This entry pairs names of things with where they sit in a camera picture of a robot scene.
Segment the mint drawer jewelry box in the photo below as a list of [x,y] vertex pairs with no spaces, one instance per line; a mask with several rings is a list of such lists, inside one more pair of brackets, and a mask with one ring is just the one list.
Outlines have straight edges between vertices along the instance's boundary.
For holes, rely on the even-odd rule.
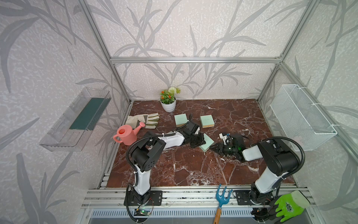
[[206,152],[214,144],[214,141],[206,133],[204,134],[204,141],[205,141],[205,143],[200,145],[199,148],[203,152]]

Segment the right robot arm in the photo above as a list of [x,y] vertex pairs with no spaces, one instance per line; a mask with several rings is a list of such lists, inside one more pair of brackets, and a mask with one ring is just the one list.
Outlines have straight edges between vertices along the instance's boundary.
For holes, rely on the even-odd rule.
[[241,134],[221,133],[221,141],[212,144],[209,149],[234,158],[240,162],[263,159],[266,169],[244,194],[235,192],[236,198],[247,198],[251,204],[260,205],[273,199],[272,192],[279,192],[281,182],[298,172],[304,165],[305,152],[295,140],[283,136],[266,138],[246,147],[244,140],[249,137]]

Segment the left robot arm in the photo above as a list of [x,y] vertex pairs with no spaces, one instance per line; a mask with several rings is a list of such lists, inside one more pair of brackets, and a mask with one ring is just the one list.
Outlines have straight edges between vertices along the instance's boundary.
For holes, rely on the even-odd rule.
[[204,145],[204,133],[200,126],[188,121],[183,126],[168,133],[148,131],[134,142],[126,152],[126,160],[134,169],[134,184],[128,184],[125,194],[125,206],[145,205],[150,199],[155,206],[161,205],[162,191],[151,192],[151,170],[159,161],[163,151],[168,148],[189,145],[192,148]]

